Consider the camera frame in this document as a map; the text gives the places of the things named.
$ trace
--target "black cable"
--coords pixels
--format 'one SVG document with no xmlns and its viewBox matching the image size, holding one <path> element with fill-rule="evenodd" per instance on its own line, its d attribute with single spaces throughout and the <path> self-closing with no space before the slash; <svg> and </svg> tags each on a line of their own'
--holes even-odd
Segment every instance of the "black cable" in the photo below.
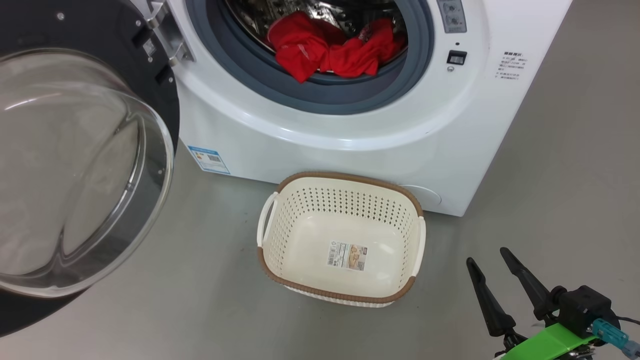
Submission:
<svg viewBox="0 0 640 360">
<path fill-rule="evenodd" d="M 632 322 L 636 325 L 640 325 L 640 321 L 639 320 L 635 320 L 635 319 L 631 319 L 631 318 L 625 318 L 624 316 L 618 316 L 618 320 L 624 321 L 624 322 Z"/>
</svg>

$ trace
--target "brown basket rim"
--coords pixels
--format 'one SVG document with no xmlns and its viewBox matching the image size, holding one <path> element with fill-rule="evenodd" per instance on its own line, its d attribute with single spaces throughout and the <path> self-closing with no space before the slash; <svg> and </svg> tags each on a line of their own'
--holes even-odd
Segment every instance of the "brown basket rim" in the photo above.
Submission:
<svg viewBox="0 0 640 360">
<path fill-rule="evenodd" d="M 370 177 L 357 176 L 357 175 L 351 175 L 351 174 L 343 174 L 343 173 L 340 173 L 340 172 L 311 172 L 311 171 L 310 172 L 299 172 L 297 174 L 294 174 L 294 175 L 289 176 L 288 178 L 284 179 L 284 181 L 282 181 L 280 183 L 280 185 L 278 185 L 278 188 L 276 189 L 276 192 L 278 192 L 278 193 L 282 192 L 282 190 L 285 188 L 285 186 L 287 186 L 289 183 L 293 182 L 294 180 L 301 179 L 303 177 L 324 177 L 324 178 L 327 178 L 327 179 L 355 181 L 355 182 L 358 182 L 358 183 L 364 183 L 364 184 L 379 186 L 381 188 L 386 188 L 386 189 L 389 189 L 389 190 L 393 190 L 393 191 L 399 192 L 399 193 L 403 194 L 404 196 L 406 196 L 407 198 L 409 198 L 409 200 L 411 200 L 413 206 L 415 206 L 415 210 L 416 210 L 416 213 L 417 213 L 418 217 L 422 216 L 421 215 L 422 214 L 422 206 L 420 206 L 420 202 L 415 198 L 415 196 L 413 196 L 413 194 L 411 192 L 409 192 L 409 190 L 403 188 L 402 186 L 386 183 L 384 181 L 377 180 L 377 179 L 371 179 Z M 330 298 L 333 298 L 333 299 L 346 300 L 346 301 L 368 302 L 368 303 L 372 303 L 372 304 L 385 304 L 387 302 L 393 302 L 393 301 L 396 301 L 396 300 L 400 299 L 401 297 L 403 297 L 404 294 L 406 294 L 407 291 L 409 291 L 409 289 L 411 289 L 411 287 L 413 286 L 413 284 L 415 282 L 415 276 L 409 277 L 409 279 L 407 280 L 406 284 L 404 284 L 404 286 L 397 293 L 395 293 L 393 295 L 389 295 L 387 297 L 362 297 L 362 296 L 356 296 L 356 295 L 347 295 L 347 294 L 335 293 L 335 292 L 332 292 L 332 291 L 326 291 L 326 290 L 320 290 L 320 289 L 312 288 L 310 286 L 305 286 L 305 285 L 302 285 L 302 284 L 298 284 L 296 282 L 285 280 L 285 279 L 277 276 L 267 266 L 267 263 L 266 263 L 266 261 L 264 259 L 264 250 L 262 249 L 262 247 L 258 247 L 258 260 L 260 261 L 260 265 L 261 265 L 262 270 L 264 271 L 264 273 L 267 274 L 267 276 L 271 280 L 277 282 L 278 284 L 282 284 L 284 286 L 288 286 L 290 288 L 294 288 L 294 289 L 297 289 L 297 290 L 300 290 L 300 291 L 305 291 L 307 293 L 312 293 L 314 295 L 330 297 Z"/>
</svg>

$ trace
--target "basket bottom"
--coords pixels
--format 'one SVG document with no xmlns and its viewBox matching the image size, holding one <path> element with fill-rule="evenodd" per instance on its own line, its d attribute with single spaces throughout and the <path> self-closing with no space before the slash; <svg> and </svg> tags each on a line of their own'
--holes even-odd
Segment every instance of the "basket bottom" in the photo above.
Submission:
<svg viewBox="0 0 640 360">
<path fill-rule="evenodd" d="M 350 245 L 367 248 L 363 270 L 328 264 L 332 247 L 336 249 L 339 243 L 349 244 L 347 249 Z M 307 213 L 291 229 L 288 247 L 284 279 L 336 293 L 390 296 L 402 288 L 404 272 L 410 271 L 400 232 L 389 224 L 360 217 Z"/>
</svg>

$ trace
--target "door hinge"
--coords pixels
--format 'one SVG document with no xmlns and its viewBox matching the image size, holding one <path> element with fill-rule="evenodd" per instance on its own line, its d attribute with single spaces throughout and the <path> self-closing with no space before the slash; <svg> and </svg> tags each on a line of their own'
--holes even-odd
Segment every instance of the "door hinge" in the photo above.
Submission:
<svg viewBox="0 0 640 360">
<path fill-rule="evenodd" d="M 169 56 L 169 65 L 176 66 L 181 61 L 194 61 L 168 1 L 149 1 L 148 3 L 152 12 L 147 18 L 147 25 L 156 33 Z"/>
</svg>

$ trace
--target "red cloth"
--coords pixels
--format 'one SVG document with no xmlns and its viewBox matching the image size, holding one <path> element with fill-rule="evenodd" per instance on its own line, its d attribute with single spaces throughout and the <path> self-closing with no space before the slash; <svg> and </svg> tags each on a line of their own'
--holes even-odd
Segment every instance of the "red cloth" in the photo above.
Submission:
<svg viewBox="0 0 640 360">
<path fill-rule="evenodd" d="M 404 45 L 404 37 L 394 38 L 392 29 L 391 19 L 378 19 L 346 41 L 342 30 L 329 22 L 294 12 L 274 22 L 267 38 L 276 50 L 276 61 L 303 83 L 317 70 L 333 70 L 345 78 L 377 74 L 378 65 Z"/>
</svg>

